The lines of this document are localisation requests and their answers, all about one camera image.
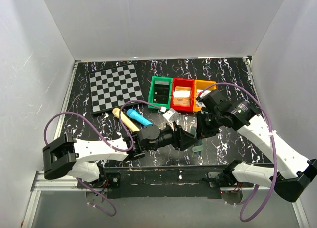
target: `black and white checkered board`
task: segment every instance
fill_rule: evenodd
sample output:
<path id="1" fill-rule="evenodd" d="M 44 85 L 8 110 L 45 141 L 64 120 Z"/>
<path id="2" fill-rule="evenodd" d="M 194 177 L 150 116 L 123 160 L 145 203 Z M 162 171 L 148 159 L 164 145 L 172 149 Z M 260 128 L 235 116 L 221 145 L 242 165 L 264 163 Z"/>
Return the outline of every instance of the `black and white checkered board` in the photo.
<path id="1" fill-rule="evenodd" d="M 110 111 L 129 100 L 143 100 L 134 65 L 89 74 L 93 114 Z"/>

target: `marble tabletop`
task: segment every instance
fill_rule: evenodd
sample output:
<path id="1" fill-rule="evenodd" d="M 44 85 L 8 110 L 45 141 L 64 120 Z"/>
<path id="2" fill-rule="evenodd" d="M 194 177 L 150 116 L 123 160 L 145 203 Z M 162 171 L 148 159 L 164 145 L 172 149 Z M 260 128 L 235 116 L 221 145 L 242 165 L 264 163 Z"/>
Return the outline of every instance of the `marble tabletop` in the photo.
<path id="1" fill-rule="evenodd" d="M 80 62 L 76 70 L 67 110 L 82 114 L 109 140 L 118 139 L 124 133 L 117 118 L 111 112 L 91 115 L 92 105 L 88 84 L 88 73 L 133 63 L 139 77 L 145 101 L 148 99 L 152 76 L 179 77 L 186 79 L 211 80 L 216 82 L 234 83 L 244 87 L 255 96 L 252 82 L 243 58 L 206 58 L 206 59 L 168 59 L 139 60 L 117 62 Z M 248 96 L 239 89 L 220 86 L 219 90 L 232 101 Z M 152 121 L 160 129 L 165 127 L 162 113 L 151 110 L 147 105 L 132 106 L 145 118 Z M 195 115 L 182 113 L 178 124 L 186 131 L 196 126 Z M 99 140 L 93 130 L 81 119 L 66 115 L 62 132 L 72 133 L 83 140 Z M 191 150 L 177 151 L 166 146 L 156 151 L 146 152 L 139 160 L 116 162 L 107 161 L 105 166 L 180 166 L 180 165 L 223 165 L 232 160 L 243 160 L 248 163 L 269 162 L 265 155 L 250 141 L 232 129 L 222 127 L 218 136 L 203 140 L 204 149 L 199 153 Z"/>

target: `blue cylindrical object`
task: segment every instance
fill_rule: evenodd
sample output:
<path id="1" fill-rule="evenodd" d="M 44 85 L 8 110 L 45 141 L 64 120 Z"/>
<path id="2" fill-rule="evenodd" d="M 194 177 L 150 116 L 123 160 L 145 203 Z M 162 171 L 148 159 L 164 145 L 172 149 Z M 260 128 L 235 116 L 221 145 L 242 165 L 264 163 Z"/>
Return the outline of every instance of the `blue cylindrical object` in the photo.
<path id="1" fill-rule="evenodd" d="M 129 109 L 127 111 L 127 115 L 128 117 L 130 117 L 131 119 L 134 119 L 136 121 L 138 121 L 140 124 L 146 126 L 146 125 L 152 125 L 153 123 L 146 120 L 143 116 L 141 116 L 136 110 L 134 109 Z"/>

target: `orange bin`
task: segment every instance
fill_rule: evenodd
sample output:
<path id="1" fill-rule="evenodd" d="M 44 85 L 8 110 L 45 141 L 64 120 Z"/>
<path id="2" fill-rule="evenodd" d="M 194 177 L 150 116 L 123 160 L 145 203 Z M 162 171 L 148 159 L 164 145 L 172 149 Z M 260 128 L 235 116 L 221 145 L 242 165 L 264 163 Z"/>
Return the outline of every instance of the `orange bin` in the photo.
<path id="1" fill-rule="evenodd" d="M 199 107 L 197 105 L 197 102 L 196 102 L 196 98 L 197 98 L 197 90 L 203 90 L 205 88 L 207 88 L 208 86 L 211 86 L 213 84 L 215 84 L 216 82 L 214 81 L 204 81 L 204 80 L 198 80 L 196 79 L 195 80 L 195 90 L 194 90 L 194 108 L 193 108 L 193 112 L 199 112 L 202 107 Z M 217 86 L 213 86 L 211 88 L 209 88 L 208 90 L 211 91 L 211 90 L 215 90 L 217 88 Z"/>

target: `wooden rolling pin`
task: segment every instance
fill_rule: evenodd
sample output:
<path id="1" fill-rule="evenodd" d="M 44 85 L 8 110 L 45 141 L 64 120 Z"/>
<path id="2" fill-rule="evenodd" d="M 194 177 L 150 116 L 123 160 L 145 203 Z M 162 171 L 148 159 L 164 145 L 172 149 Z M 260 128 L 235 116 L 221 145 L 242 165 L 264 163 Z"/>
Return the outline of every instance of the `wooden rolling pin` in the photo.
<path id="1" fill-rule="evenodd" d="M 112 110 L 112 113 L 114 114 L 114 116 L 116 118 L 119 119 L 119 111 L 120 111 L 120 108 L 114 108 Z M 135 125 L 133 124 L 132 121 L 130 121 L 129 118 L 126 117 L 126 115 L 121 112 L 121 120 L 123 121 L 123 123 L 132 131 L 132 132 L 135 132 L 135 131 L 139 131 L 140 129 Z"/>

